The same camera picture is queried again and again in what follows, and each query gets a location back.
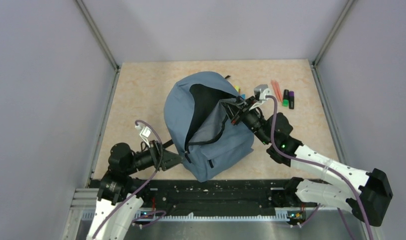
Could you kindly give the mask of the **blue student backpack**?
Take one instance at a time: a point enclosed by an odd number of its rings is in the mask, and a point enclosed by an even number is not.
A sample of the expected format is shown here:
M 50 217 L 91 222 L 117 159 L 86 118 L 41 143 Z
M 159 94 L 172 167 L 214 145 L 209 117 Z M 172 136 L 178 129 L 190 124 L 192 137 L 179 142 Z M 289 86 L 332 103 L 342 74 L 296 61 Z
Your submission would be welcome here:
M 199 182 L 211 180 L 253 152 L 254 134 L 233 125 L 222 100 L 238 91 L 221 74 L 202 71 L 176 82 L 164 105 L 164 121 L 182 164 Z

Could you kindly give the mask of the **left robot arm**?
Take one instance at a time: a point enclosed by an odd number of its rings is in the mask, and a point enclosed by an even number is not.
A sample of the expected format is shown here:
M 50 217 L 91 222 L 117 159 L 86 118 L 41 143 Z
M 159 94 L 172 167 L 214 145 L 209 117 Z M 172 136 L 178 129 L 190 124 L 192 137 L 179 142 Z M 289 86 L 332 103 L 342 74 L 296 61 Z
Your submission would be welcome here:
M 122 240 L 135 214 L 149 204 L 150 180 L 132 178 L 131 175 L 151 167 L 166 171 L 180 164 L 183 157 L 166 150 L 156 140 L 142 143 L 140 151 L 133 151 L 127 143 L 115 144 L 109 155 L 109 167 L 99 182 L 96 209 L 88 240 Z

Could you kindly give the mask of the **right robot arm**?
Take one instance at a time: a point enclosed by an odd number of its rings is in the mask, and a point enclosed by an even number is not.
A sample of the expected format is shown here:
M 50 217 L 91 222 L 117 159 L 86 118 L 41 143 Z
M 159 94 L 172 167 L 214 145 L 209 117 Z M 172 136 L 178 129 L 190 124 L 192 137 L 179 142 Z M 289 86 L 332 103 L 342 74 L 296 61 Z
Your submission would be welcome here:
M 370 226 L 382 225 L 393 193 L 386 173 L 350 167 L 321 155 L 291 136 L 293 130 L 287 117 L 275 111 L 265 119 L 254 97 L 221 100 L 233 125 L 244 124 L 265 145 L 267 153 L 278 164 L 302 170 L 321 182 L 298 177 L 286 186 L 284 200 L 290 206 L 320 203 L 352 213 Z

